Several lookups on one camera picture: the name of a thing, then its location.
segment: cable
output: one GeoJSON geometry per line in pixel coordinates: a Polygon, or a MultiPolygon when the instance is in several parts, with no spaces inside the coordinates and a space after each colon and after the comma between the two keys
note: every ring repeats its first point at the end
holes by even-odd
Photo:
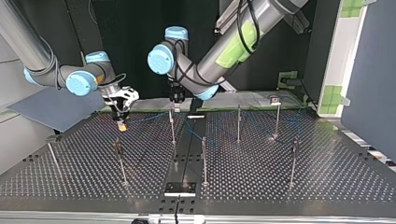
{"type": "Polygon", "coordinates": [[[178,195],[177,198],[177,204],[176,204],[176,209],[175,209],[175,223],[178,224],[178,217],[177,217],[177,211],[178,211],[178,204],[180,203],[180,195],[178,195]]]}
{"type": "Polygon", "coordinates": [[[198,72],[198,66],[195,66],[195,72],[196,72],[197,76],[204,82],[204,83],[201,83],[201,82],[195,81],[194,79],[192,79],[192,78],[190,78],[189,76],[187,76],[187,74],[190,72],[190,70],[191,70],[191,69],[193,68],[193,66],[194,66],[194,63],[193,63],[193,62],[190,63],[190,65],[187,67],[187,69],[186,69],[185,71],[183,71],[183,70],[181,69],[180,64],[178,63],[178,60],[177,60],[177,47],[176,47],[176,45],[177,45],[177,44],[181,44],[180,47],[182,48],[182,52],[183,52],[183,54],[184,54],[184,53],[185,53],[185,46],[184,46],[183,41],[182,41],[182,40],[177,40],[175,43],[172,43],[172,42],[169,41],[169,40],[164,40],[164,42],[166,42],[166,43],[168,43],[168,44],[170,44],[170,45],[172,46],[172,49],[173,49],[173,50],[172,50],[172,54],[173,54],[174,59],[175,59],[175,62],[176,62],[176,64],[175,64],[175,78],[172,78],[172,77],[169,77],[169,76],[168,76],[168,79],[170,79],[170,80],[173,81],[173,82],[180,83],[181,80],[183,80],[183,78],[186,78],[188,81],[190,81],[190,82],[192,82],[192,83],[194,83],[194,84],[196,84],[196,85],[199,85],[199,86],[212,87],[212,86],[216,86],[216,85],[221,85],[222,83],[228,81],[228,79],[230,78],[230,76],[233,74],[233,72],[234,72],[234,71],[236,70],[236,68],[239,66],[239,63],[238,63],[236,66],[233,67],[232,70],[229,70],[228,73],[226,73],[226,74],[224,75],[224,80],[222,80],[222,81],[220,81],[220,82],[209,82],[209,81],[205,80],[205,79],[201,76],[201,74],[199,74],[199,72],[198,72]],[[177,73],[178,73],[178,72],[181,73],[181,77],[180,77],[180,78],[177,78],[177,73]]]}
{"type": "Polygon", "coordinates": [[[253,4],[251,0],[247,0],[248,10],[250,11],[251,19],[253,19],[254,28],[256,29],[256,43],[254,43],[253,48],[257,49],[260,43],[260,25],[259,21],[257,21],[256,13],[254,12],[253,4]]]}
{"type": "Polygon", "coordinates": [[[137,119],[137,120],[131,120],[129,121],[129,123],[140,123],[140,122],[144,122],[144,121],[148,121],[148,120],[152,120],[152,119],[157,119],[159,117],[162,117],[163,115],[168,114],[168,112],[163,112],[159,115],[155,115],[153,117],[147,118],[147,119],[137,119]]]}
{"type": "MultiPolygon", "coordinates": [[[[241,25],[242,4],[243,4],[243,0],[239,0],[238,9],[236,12],[236,26],[238,28],[238,34],[241,39],[242,45],[244,46],[246,52],[251,55],[254,53],[254,51],[251,51],[250,48],[248,47],[248,44],[247,44],[245,37],[243,35],[243,32],[242,32],[242,25],[241,25]]],[[[251,3],[251,0],[247,0],[247,7],[250,11],[250,16],[253,19],[254,27],[255,27],[256,33],[257,33],[256,42],[253,45],[253,47],[255,47],[257,49],[257,47],[259,46],[259,41],[260,41],[260,25],[259,25],[259,22],[257,21],[255,13],[254,13],[254,8],[253,8],[253,4],[251,3]]]]}
{"type": "Polygon", "coordinates": [[[316,105],[316,103],[314,102],[314,99],[311,97],[311,95],[309,95],[308,91],[306,90],[305,84],[303,82],[303,79],[300,78],[300,82],[301,85],[303,86],[303,89],[305,91],[305,94],[308,96],[308,99],[310,99],[310,101],[312,102],[312,104],[314,105],[315,109],[318,111],[318,106],[316,105]]]}
{"type": "MultiPolygon", "coordinates": [[[[44,39],[44,37],[40,36],[41,40],[47,45],[47,48],[50,52],[50,58],[49,58],[49,65],[47,65],[46,68],[40,70],[40,71],[33,71],[30,70],[28,67],[24,66],[24,68],[34,77],[40,77],[40,76],[44,76],[46,75],[48,72],[50,72],[53,68],[53,66],[55,66],[55,77],[54,77],[54,81],[55,81],[55,88],[59,91],[61,89],[61,87],[59,87],[59,75],[61,75],[60,70],[59,70],[59,61],[58,58],[56,57],[56,55],[54,54],[52,47],[50,46],[49,42],[47,42],[46,39],[44,39]]],[[[64,77],[62,77],[61,75],[61,80],[64,82],[64,84],[66,84],[66,81],[64,80],[64,77]]]]}
{"type": "Polygon", "coordinates": [[[92,21],[97,25],[98,22],[95,20],[95,18],[93,17],[93,15],[92,15],[92,13],[91,13],[91,3],[92,3],[92,0],[90,0],[90,1],[88,2],[88,13],[90,13],[90,17],[91,17],[92,21]]]}

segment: robotic arm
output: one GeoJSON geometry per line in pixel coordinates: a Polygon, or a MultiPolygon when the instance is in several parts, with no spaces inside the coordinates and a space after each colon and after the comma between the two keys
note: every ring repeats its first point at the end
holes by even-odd
{"type": "Polygon", "coordinates": [[[60,66],[50,45],[39,37],[12,0],[0,0],[0,35],[25,65],[23,73],[29,82],[67,88],[77,96],[100,90],[120,131],[126,131],[125,120],[139,94],[131,87],[120,86],[125,75],[115,75],[105,52],[88,54],[83,67],[60,66]]]}
{"type": "Polygon", "coordinates": [[[188,31],[172,26],[165,30],[165,40],[148,55],[148,66],[159,75],[167,74],[196,97],[210,99],[218,90],[218,80],[244,62],[259,40],[287,14],[296,13],[308,0],[239,0],[233,23],[198,63],[186,54],[188,31]]]}

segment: green tape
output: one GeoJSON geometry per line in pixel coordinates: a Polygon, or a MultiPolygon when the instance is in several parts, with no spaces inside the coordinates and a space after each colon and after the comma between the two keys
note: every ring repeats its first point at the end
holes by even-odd
{"type": "MultiPolygon", "coordinates": [[[[256,28],[250,21],[246,21],[242,25],[242,34],[248,47],[253,51],[252,46],[256,42],[257,34],[256,28]]],[[[239,34],[236,34],[216,59],[216,63],[222,67],[231,68],[236,62],[244,62],[249,56],[249,53],[242,44],[239,34]]]]}
{"type": "Polygon", "coordinates": [[[344,0],[341,8],[341,18],[359,17],[364,0],[344,0]]]}
{"type": "Polygon", "coordinates": [[[320,114],[336,114],[338,106],[341,104],[342,86],[325,86],[320,105],[320,114]]]}

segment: gray panel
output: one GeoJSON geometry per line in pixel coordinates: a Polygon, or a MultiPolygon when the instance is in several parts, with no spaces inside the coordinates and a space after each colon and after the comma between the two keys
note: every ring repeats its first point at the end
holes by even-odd
{"type": "Polygon", "coordinates": [[[344,126],[394,161],[395,7],[389,0],[368,6],[342,115],[344,126]]]}
{"type": "Polygon", "coordinates": [[[339,5],[340,0],[318,0],[317,2],[304,73],[304,84],[315,101],[318,101],[320,97],[339,5]]]}
{"type": "Polygon", "coordinates": [[[0,63],[18,60],[18,56],[9,46],[6,40],[0,35],[0,63]]]}
{"type": "Polygon", "coordinates": [[[89,7],[93,18],[96,18],[93,6],[89,6],[90,1],[91,4],[95,2],[94,0],[65,0],[84,54],[104,50],[98,25],[90,15],[89,7]]]}
{"type": "Polygon", "coordinates": [[[104,106],[99,91],[78,97],[65,89],[57,91],[55,88],[46,88],[8,108],[28,119],[65,132],[104,106]]]}
{"type": "Polygon", "coordinates": [[[18,0],[18,3],[61,64],[82,66],[81,49],[64,0],[18,0]]]}

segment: metal rod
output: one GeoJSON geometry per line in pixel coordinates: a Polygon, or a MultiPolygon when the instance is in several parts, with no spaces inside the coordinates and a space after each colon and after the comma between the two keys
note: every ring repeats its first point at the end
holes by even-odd
{"type": "Polygon", "coordinates": [[[277,106],[277,111],[276,111],[276,126],[275,126],[275,133],[274,133],[274,138],[277,138],[278,136],[278,128],[279,128],[279,114],[280,114],[280,105],[277,106]]]}
{"type": "Polygon", "coordinates": [[[0,1],[0,35],[29,69],[39,71],[50,64],[50,50],[13,0],[0,1]]]}
{"type": "Polygon", "coordinates": [[[55,152],[53,151],[52,145],[50,143],[47,143],[47,145],[49,146],[49,151],[53,158],[53,161],[55,162],[55,165],[58,168],[59,173],[61,174],[61,167],[59,166],[58,160],[56,159],[55,152]]]}
{"type": "Polygon", "coordinates": [[[122,157],[120,156],[120,166],[121,166],[121,170],[122,170],[122,176],[124,179],[124,184],[128,185],[128,180],[126,179],[126,174],[125,174],[125,168],[123,166],[123,162],[122,162],[122,157]]]}
{"type": "Polygon", "coordinates": [[[298,137],[294,139],[294,144],[293,144],[293,165],[291,166],[291,176],[290,176],[290,185],[289,185],[289,191],[291,191],[294,187],[294,172],[296,168],[296,161],[297,161],[297,155],[300,151],[300,141],[298,137]]]}
{"type": "Polygon", "coordinates": [[[241,105],[239,105],[238,106],[238,138],[237,138],[237,141],[238,141],[238,143],[240,143],[241,142],[241,136],[240,136],[240,133],[241,133],[241,105]]]}
{"type": "Polygon", "coordinates": [[[204,186],[207,186],[207,172],[206,172],[206,137],[202,138],[202,155],[204,157],[204,186]]]}
{"type": "Polygon", "coordinates": [[[174,126],[172,109],[169,110],[169,121],[171,122],[171,128],[172,128],[172,143],[175,144],[176,143],[175,126],[174,126]]]}

